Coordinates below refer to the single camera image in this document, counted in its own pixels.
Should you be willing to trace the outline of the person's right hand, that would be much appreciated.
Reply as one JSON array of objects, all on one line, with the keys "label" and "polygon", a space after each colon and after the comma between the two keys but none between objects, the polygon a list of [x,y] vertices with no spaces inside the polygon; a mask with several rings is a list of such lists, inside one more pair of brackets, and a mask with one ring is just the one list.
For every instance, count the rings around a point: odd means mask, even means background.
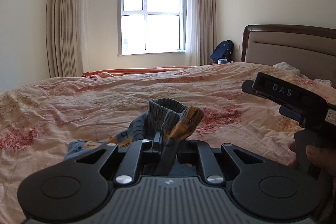
[{"label": "person's right hand", "polygon": [[318,148],[312,145],[307,145],[306,156],[314,166],[326,170],[326,172],[333,177],[336,176],[335,149]]}]

